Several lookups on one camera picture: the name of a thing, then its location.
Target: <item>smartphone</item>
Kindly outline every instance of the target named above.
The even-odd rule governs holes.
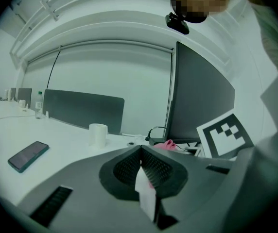
[[[8,164],[18,173],[26,170],[38,157],[48,150],[49,146],[42,142],[34,142],[15,154],[8,160]]]

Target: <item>gray partition panel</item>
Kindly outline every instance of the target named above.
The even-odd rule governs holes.
[[[17,100],[26,100],[26,104],[28,104],[29,107],[30,107],[31,93],[32,93],[31,88],[19,88],[18,89]]]
[[[17,98],[16,98],[16,88],[11,88],[11,90],[12,90],[12,99],[17,101]]]
[[[46,90],[43,113],[83,128],[91,123],[108,126],[109,133],[121,132],[125,100],[122,98],[60,90]]]

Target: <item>white mug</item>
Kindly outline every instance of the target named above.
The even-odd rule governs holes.
[[[106,135],[108,134],[108,126],[104,124],[90,124],[89,126],[89,145],[94,145],[99,149],[103,149],[106,144]]]
[[[20,108],[25,108],[26,107],[26,100],[19,100],[19,107]]]
[[[9,89],[7,93],[7,101],[10,102],[11,100],[12,100],[12,89]]]
[[[8,90],[5,90],[4,91],[4,97],[3,97],[4,100],[7,100],[7,95],[8,95]]]

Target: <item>webcam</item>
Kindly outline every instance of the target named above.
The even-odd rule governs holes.
[[[190,33],[187,23],[177,15],[170,12],[169,15],[165,17],[165,19],[169,28],[174,29],[182,34]]]

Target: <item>pink object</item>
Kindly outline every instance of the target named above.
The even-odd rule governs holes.
[[[152,186],[151,182],[149,182],[149,187],[154,189],[154,187]]]
[[[176,143],[173,142],[173,140],[168,140],[164,143],[158,143],[153,146],[154,148],[163,149],[163,150],[175,150],[176,149]]]

